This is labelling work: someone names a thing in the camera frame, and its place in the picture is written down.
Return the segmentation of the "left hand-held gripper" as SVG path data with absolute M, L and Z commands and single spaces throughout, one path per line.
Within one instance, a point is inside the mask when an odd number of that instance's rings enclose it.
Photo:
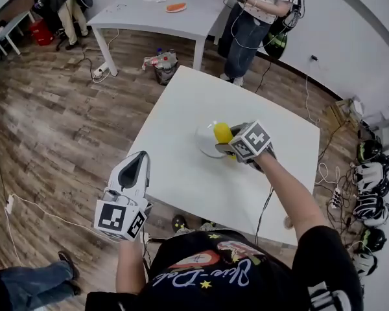
M 150 156 L 139 151 L 114 167 L 95 208 L 94 228 L 110 238 L 134 241 L 145 224 L 153 204 L 145 199 L 150 184 Z M 132 189 L 125 193 L 113 189 Z

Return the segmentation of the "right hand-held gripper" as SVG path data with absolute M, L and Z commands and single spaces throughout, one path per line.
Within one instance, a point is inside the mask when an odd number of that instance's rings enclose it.
M 251 166 L 263 173 L 255 159 L 263 152 L 276 159 L 271 137 L 262 124 L 256 120 L 245 122 L 230 128 L 233 139 L 228 143 L 218 143 L 215 148 L 224 155 L 234 155 L 238 162 Z

